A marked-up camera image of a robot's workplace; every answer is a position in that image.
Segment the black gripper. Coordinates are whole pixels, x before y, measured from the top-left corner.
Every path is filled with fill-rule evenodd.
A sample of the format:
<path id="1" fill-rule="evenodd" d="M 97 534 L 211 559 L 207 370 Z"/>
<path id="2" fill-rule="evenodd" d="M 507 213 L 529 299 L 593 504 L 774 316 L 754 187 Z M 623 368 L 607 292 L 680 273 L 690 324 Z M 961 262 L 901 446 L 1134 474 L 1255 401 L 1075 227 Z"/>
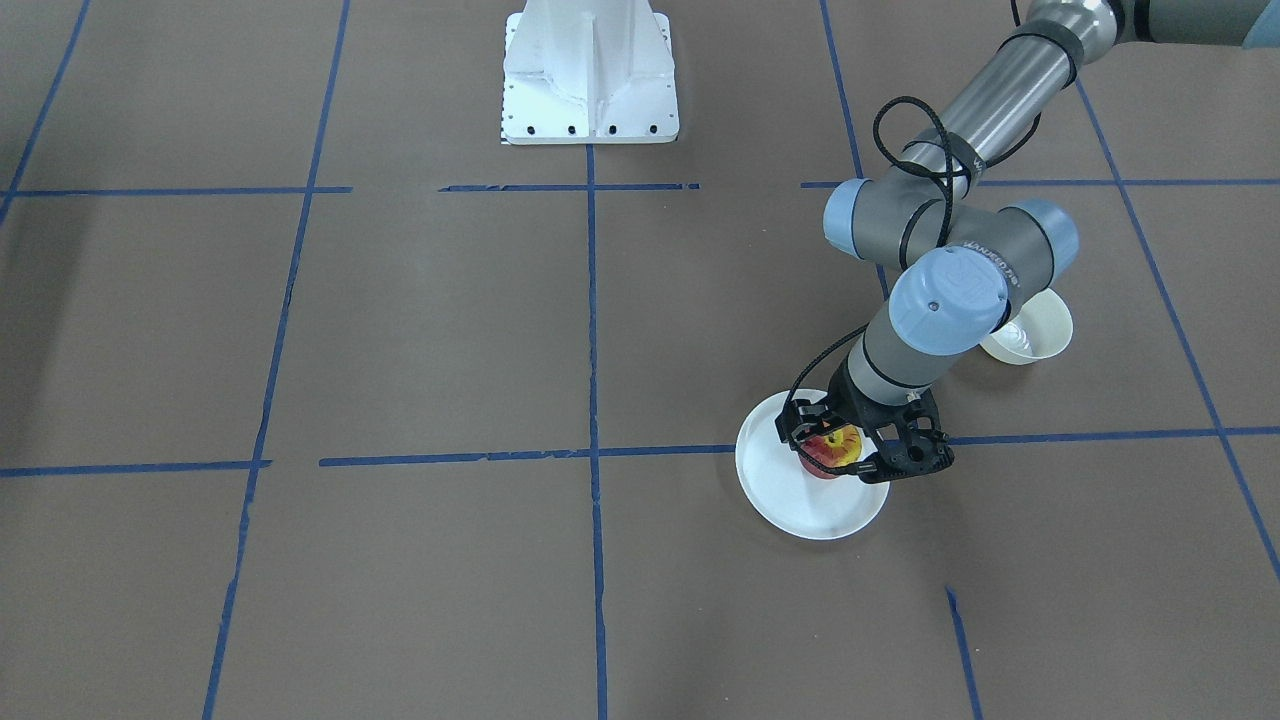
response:
<path id="1" fill-rule="evenodd" d="M 872 441 L 905 441 L 913 432 L 913 419 L 908 416 L 913 387 L 887 379 L 868 360 L 840 361 L 829 379 L 828 396 L 832 409 L 824 400 L 783 398 L 776 416 L 780 442 L 800 450 L 810 438 L 835 432 L 837 415 Z M 856 477 L 867 484 L 891 482 L 890 470 L 879 451 L 826 464 L 827 474 Z"/>

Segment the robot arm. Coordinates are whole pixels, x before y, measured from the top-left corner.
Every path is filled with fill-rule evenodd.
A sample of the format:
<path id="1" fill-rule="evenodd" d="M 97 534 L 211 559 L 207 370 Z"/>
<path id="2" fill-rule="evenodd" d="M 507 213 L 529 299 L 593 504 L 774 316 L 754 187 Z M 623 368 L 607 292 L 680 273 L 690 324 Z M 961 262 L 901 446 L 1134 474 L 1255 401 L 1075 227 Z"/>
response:
<path id="1" fill-rule="evenodd" d="M 785 396 L 782 443 L 820 479 L 867 484 L 923 477 L 954 462 L 933 384 L 1009 325 L 1075 261 L 1080 236 L 1057 205 L 996 211 L 964 205 L 986 172 L 1032 136 L 1044 108 L 1083 67 L 1119 44 L 1277 46 L 1275 1 L 1033 1 L 991 60 L 929 126 L 888 152 L 879 179 L 829 196 L 823 231 L 837 250 L 897 268 L 883 307 L 844 338 L 850 351 L 818 400 Z"/>

